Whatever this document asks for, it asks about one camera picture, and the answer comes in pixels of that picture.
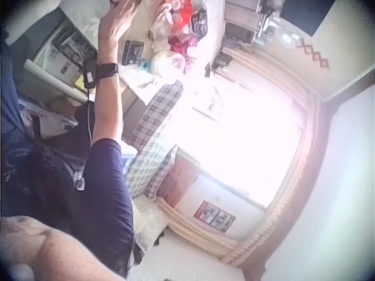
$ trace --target watch strap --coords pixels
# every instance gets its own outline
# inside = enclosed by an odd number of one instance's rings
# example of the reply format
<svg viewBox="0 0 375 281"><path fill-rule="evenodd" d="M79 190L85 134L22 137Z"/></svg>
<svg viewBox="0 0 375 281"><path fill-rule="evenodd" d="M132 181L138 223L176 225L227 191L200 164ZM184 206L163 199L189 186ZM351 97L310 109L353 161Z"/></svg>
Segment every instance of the watch strap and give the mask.
<svg viewBox="0 0 375 281"><path fill-rule="evenodd" d="M112 77L118 73L117 63L99 64L96 67L96 80Z"/></svg>

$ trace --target poster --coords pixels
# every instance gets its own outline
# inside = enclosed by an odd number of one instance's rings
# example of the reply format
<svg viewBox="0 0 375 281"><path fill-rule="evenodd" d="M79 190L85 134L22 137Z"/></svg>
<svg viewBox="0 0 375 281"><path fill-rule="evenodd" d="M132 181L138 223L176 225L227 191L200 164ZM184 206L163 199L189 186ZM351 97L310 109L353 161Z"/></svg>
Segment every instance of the poster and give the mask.
<svg viewBox="0 0 375 281"><path fill-rule="evenodd" d="M207 201L202 202L194 217L222 233L226 233L236 219L235 216Z"/></svg>

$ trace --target window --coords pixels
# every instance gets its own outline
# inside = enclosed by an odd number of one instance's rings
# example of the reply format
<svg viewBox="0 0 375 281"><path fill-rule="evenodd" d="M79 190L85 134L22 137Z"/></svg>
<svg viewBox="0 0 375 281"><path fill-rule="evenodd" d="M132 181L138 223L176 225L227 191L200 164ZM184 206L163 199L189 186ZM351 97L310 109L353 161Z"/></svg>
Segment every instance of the window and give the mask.
<svg viewBox="0 0 375 281"><path fill-rule="evenodd" d="M253 81L208 79L193 95L179 146L213 177L268 207L294 158L303 122L285 93L261 77Z"/></svg>

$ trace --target plaid cushion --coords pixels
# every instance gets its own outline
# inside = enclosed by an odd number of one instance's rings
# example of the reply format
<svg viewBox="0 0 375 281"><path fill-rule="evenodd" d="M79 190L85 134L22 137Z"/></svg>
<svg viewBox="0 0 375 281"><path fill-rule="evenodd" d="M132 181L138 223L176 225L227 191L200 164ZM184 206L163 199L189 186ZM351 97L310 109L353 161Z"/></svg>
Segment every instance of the plaid cushion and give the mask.
<svg viewBox="0 0 375 281"><path fill-rule="evenodd" d="M132 133L130 144L138 154L129 167L126 181L133 197L145 193L155 199L162 180L174 165L177 139L172 123L182 93L180 81L163 86Z"/></svg>

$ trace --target skin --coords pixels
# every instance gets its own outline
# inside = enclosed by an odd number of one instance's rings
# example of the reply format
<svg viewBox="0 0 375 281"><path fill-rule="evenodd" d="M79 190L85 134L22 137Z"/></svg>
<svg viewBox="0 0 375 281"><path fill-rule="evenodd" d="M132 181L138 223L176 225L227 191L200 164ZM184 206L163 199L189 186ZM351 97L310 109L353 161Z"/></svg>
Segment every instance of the skin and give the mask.
<svg viewBox="0 0 375 281"><path fill-rule="evenodd" d="M117 63L118 41L135 15L131 0L119 0L99 25L98 64ZM102 79L97 87L93 143L122 134L122 104L118 76ZM2 258L9 265L25 264L38 280L123 280L78 240L29 217L2 218Z"/></svg>
<svg viewBox="0 0 375 281"><path fill-rule="evenodd" d="M134 3L120 0L102 18L98 33L98 64L117 63L118 41L130 27L135 15ZM108 138L117 142L122 134L122 103L118 75L101 79L95 100L93 144Z"/></svg>
<svg viewBox="0 0 375 281"><path fill-rule="evenodd" d="M78 240L30 217L1 219L2 259L28 265L41 281L124 280Z"/></svg>

